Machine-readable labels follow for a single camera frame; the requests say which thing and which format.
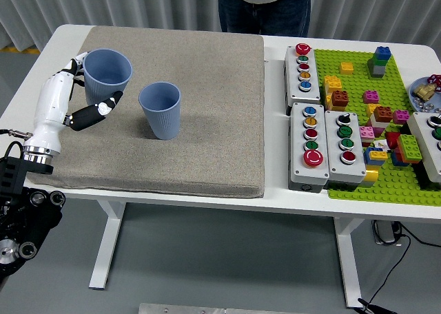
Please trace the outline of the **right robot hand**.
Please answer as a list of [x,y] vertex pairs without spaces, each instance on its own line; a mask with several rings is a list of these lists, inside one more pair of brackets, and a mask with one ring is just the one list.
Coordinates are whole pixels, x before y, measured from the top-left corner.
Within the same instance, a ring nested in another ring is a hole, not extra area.
[[358,298],[358,301],[362,304],[362,307],[354,308],[354,311],[359,314],[397,314],[395,311],[391,311],[387,308],[368,303],[362,298]]

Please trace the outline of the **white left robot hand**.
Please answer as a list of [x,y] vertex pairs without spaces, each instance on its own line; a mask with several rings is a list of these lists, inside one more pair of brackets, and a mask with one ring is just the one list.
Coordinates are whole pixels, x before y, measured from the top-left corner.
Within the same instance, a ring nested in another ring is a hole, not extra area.
[[[24,142],[27,154],[59,154],[59,132],[64,127],[81,131],[104,120],[120,101],[132,74],[129,59],[116,50],[92,50],[71,59],[42,85],[34,131]],[[76,83],[85,88],[88,106],[69,115]]]

